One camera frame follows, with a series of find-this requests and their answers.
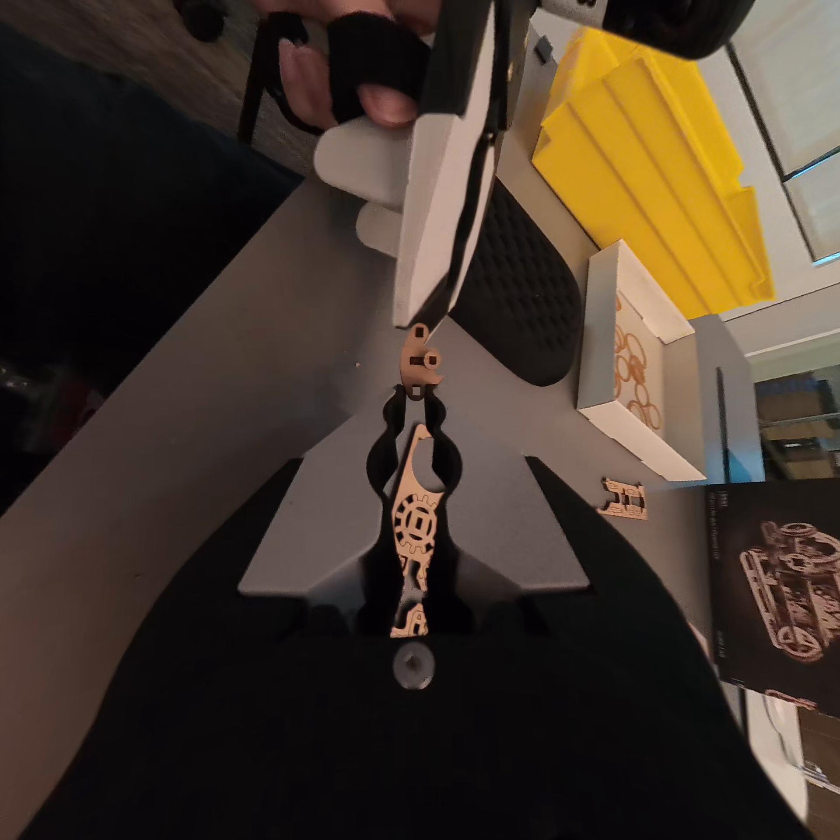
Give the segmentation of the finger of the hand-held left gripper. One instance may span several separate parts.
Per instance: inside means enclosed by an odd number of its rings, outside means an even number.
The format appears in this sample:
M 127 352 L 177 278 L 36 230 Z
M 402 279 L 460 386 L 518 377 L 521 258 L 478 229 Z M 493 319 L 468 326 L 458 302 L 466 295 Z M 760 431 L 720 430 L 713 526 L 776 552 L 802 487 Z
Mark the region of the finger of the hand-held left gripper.
M 455 188 L 445 209 L 457 209 L 431 256 L 448 266 L 429 293 L 429 330 L 454 308 L 474 255 L 496 178 L 499 148 L 515 112 L 529 36 L 528 2 L 444 2 L 429 70 L 429 111 L 453 114 L 464 140 L 447 144 L 442 184 Z
M 463 123 L 453 114 L 429 111 L 429 61 L 422 96 L 421 114 L 413 126 L 408 180 L 402 210 L 392 307 L 393 326 L 405 329 L 418 319 L 432 291 L 448 266 L 448 257 L 431 256 L 432 245 L 441 245 L 445 226 L 457 223 L 459 210 L 445 209 L 445 198 L 455 197 L 455 188 L 443 186 L 441 164 L 452 174 L 445 159 L 451 140 L 464 140 Z

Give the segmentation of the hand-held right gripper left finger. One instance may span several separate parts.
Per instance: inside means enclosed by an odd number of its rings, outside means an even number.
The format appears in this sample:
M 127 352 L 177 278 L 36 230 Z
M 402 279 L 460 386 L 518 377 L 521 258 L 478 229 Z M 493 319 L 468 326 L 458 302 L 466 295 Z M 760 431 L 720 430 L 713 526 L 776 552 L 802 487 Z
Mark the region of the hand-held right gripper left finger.
M 380 537 L 383 513 L 368 458 L 395 391 L 375 393 L 304 455 L 238 584 L 241 595 L 362 598 L 361 560 Z

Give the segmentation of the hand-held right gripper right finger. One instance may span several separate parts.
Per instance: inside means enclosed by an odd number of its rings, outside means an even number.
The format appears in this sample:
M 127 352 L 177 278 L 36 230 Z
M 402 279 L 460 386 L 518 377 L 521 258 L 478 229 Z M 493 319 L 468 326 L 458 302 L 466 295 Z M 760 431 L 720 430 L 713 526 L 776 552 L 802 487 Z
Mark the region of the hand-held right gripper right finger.
M 589 579 L 525 454 L 460 406 L 428 391 L 434 436 L 423 485 L 444 492 L 446 532 L 458 552 L 459 594 L 580 592 Z

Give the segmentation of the small wooden model part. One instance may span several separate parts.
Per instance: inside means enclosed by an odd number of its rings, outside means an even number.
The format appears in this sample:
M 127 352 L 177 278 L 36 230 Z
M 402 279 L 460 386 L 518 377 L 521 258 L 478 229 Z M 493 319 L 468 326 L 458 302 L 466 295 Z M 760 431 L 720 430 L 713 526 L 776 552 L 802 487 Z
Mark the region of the small wooden model part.
M 428 344 L 429 328 L 417 322 L 406 334 L 400 355 L 400 376 L 406 398 L 413 402 L 424 400 L 437 388 L 444 377 L 439 372 L 442 354 Z

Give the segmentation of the laser-cut wooden parts sheet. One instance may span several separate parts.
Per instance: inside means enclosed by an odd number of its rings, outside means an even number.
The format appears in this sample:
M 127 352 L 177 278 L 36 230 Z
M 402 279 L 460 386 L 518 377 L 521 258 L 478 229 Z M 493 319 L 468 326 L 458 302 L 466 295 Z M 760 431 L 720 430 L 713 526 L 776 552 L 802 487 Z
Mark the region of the laser-cut wooden parts sheet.
M 417 446 L 431 438 L 424 424 L 414 427 L 402 472 L 396 482 L 391 526 L 395 551 L 402 567 L 403 587 L 391 638 L 420 637 L 428 632 L 424 610 L 427 574 L 434 557 L 438 512 L 445 492 L 430 490 L 417 479 L 413 457 Z

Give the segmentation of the dark model kit booklet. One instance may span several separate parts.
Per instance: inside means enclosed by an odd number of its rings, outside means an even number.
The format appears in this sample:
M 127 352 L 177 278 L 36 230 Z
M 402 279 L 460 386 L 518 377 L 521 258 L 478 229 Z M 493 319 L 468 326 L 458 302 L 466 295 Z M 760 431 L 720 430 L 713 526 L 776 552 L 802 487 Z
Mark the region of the dark model kit booklet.
M 839 703 L 839 479 L 705 488 L 721 678 L 831 717 Z

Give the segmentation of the person's left hand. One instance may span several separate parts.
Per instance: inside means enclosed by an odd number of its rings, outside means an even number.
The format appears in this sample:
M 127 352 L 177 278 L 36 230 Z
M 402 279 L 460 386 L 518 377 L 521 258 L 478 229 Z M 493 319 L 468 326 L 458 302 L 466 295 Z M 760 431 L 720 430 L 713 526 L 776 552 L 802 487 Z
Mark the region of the person's left hand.
M 322 26 L 348 14 L 377 14 L 426 36 L 435 31 L 442 4 L 440 1 L 254 1 L 253 5 L 262 16 L 289 12 Z M 316 47 L 293 45 L 282 39 L 278 62 L 280 79 L 295 115 L 321 130 L 336 126 L 327 56 Z M 363 85 L 359 88 L 359 98 L 366 115 L 384 128 L 402 128 L 417 118 L 417 105 L 399 91 Z

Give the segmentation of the small yellow plastic bin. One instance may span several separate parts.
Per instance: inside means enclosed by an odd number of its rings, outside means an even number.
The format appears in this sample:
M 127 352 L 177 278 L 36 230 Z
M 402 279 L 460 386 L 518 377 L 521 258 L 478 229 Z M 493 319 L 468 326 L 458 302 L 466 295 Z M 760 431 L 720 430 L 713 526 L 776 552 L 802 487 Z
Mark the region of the small yellow plastic bin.
M 541 123 L 560 105 L 631 58 L 655 51 L 594 28 L 578 28 L 559 60 Z

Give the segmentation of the black textured pad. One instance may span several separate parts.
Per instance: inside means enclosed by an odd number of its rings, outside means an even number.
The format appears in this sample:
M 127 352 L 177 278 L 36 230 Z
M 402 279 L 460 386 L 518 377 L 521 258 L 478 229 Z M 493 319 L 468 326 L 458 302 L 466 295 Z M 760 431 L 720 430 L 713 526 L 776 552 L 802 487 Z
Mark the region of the black textured pad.
M 449 316 L 530 385 L 561 382 L 574 362 L 583 329 L 577 280 L 500 180 Z

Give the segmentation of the large yellow plastic bin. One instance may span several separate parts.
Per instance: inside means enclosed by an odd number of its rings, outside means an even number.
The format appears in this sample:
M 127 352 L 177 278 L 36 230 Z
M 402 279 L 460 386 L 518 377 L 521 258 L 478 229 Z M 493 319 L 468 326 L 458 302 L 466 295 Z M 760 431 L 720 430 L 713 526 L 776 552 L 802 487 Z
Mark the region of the large yellow plastic bin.
M 532 163 L 599 249 L 623 241 L 687 319 L 774 299 L 755 191 L 721 184 L 652 60 L 557 93 Z

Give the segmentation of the white cardboard box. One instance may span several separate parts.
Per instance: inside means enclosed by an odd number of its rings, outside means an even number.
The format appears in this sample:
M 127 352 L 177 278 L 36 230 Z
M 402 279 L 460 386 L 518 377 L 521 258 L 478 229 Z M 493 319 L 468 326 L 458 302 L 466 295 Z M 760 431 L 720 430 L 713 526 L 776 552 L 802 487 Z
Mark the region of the white cardboard box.
M 696 331 L 621 239 L 589 260 L 577 394 L 662 479 L 706 480 Z

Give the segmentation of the black chair caster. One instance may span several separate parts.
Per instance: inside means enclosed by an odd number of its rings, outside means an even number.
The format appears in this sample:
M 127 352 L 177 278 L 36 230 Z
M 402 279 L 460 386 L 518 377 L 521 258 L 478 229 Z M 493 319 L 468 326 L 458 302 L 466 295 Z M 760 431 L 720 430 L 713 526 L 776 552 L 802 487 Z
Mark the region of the black chair caster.
M 173 1 L 187 32 L 204 44 L 212 44 L 224 32 L 227 13 L 216 1 Z

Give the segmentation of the white paper sheet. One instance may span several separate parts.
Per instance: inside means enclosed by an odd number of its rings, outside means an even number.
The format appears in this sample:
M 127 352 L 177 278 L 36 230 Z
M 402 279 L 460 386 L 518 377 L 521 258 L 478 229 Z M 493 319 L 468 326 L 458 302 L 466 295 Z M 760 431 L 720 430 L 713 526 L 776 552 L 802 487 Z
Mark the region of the white paper sheet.
M 838 824 L 839 720 L 785 696 L 743 689 L 753 755 L 804 823 Z

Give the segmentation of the dark trousers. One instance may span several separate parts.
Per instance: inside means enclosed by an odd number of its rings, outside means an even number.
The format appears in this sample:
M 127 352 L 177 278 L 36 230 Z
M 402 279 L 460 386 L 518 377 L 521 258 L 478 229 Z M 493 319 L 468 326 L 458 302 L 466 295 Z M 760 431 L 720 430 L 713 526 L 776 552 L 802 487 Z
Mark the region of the dark trousers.
M 2 24 L 2 513 L 65 445 L 62 386 L 109 399 L 301 183 Z

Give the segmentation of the small wooden frame part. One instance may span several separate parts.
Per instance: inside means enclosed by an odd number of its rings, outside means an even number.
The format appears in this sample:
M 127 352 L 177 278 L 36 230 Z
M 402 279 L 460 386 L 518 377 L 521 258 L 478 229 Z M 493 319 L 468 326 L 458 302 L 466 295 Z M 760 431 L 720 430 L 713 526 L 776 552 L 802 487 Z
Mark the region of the small wooden frame part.
M 612 498 L 598 509 L 601 514 L 613 518 L 648 520 L 648 504 L 644 485 L 641 483 L 627 484 L 604 477 L 602 486 L 605 491 L 612 494 Z

